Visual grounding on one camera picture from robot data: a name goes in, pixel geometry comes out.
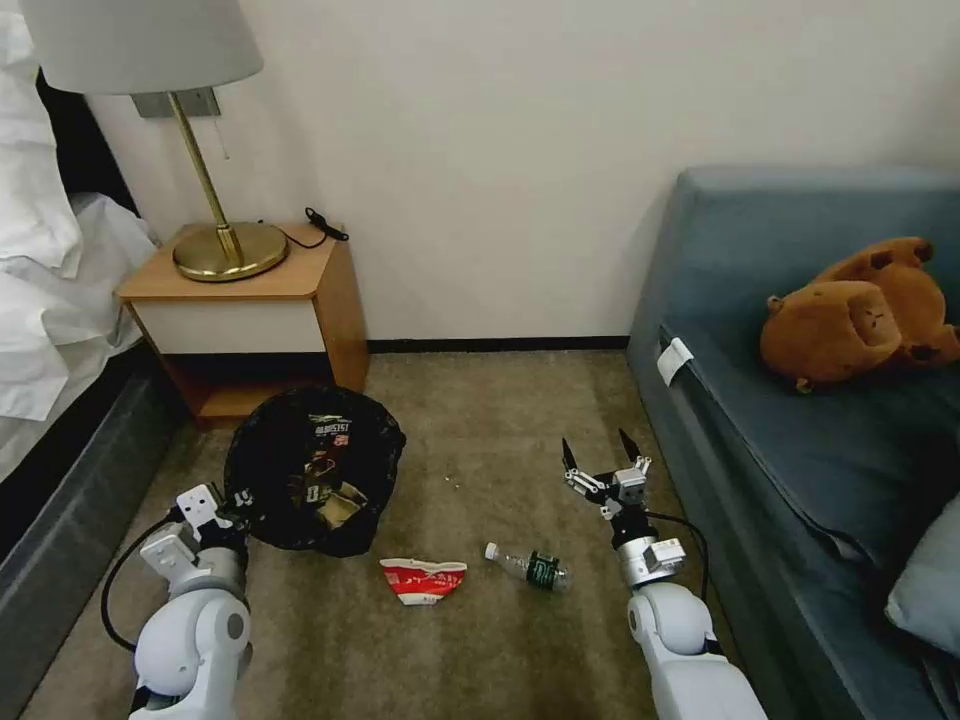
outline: stuffed animal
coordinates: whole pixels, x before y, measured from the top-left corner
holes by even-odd
[[[834,383],[889,360],[903,338],[876,285],[836,280],[767,300],[760,354],[797,390]]]
[[[770,298],[760,354],[809,392],[883,365],[937,367],[960,359],[946,300],[923,270],[933,246],[920,238],[872,245],[782,300]]]

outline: sofa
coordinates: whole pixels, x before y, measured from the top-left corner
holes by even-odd
[[[687,170],[637,308],[630,366],[773,720],[960,718],[960,661],[884,615],[960,490],[960,367],[800,395],[758,351],[768,296],[904,235],[934,243],[927,269],[960,325],[960,176]],[[674,338],[693,359],[667,385],[656,362]]]

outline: wooden nightstand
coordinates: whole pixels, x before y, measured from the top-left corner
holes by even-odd
[[[180,230],[117,290],[200,422],[236,421],[281,390],[332,380],[363,391],[366,328],[349,243],[290,243],[290,255],[256,277],[187,280],[173,266]],[[304,245],[323,233],[281,225]]]

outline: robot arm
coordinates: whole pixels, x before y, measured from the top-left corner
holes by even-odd
[[[710,652],[719,644],[700,598],[674,583],[654,583],[637,591],[627,608],[660,720],[766,720],[743,673]]]
[[[243,595],[243,533],[199,486],[177,498],[185,523],[150,537],[141,557],[169,582],[134,654],[131,720],[233,720],[233,694],[253,648]]]
[[[633,466],[591,477],[576,466],[563,442],[564,480],[600,505],[613,529],[612,545],[631,598],[627,619],[650,668],[660,720],[766,720],[742,672],[720,652],[704,602],[674,583],[662,582],[683,564],[677,539],[660,540],[647,518],[644,488],[650,458],[621,430]]]
[[[249,639],[250,611],[226,590],[173,598],[140,633],[131,720],[233,720]]]

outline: water bottle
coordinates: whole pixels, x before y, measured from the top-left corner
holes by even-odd
[[[495,562],[518,580],[526,580],[544,590],[564,591],[570,587],[570,571],[560,561],[534,550],[529,555],[504,552],[496,543],[487,543],[483,556]]]

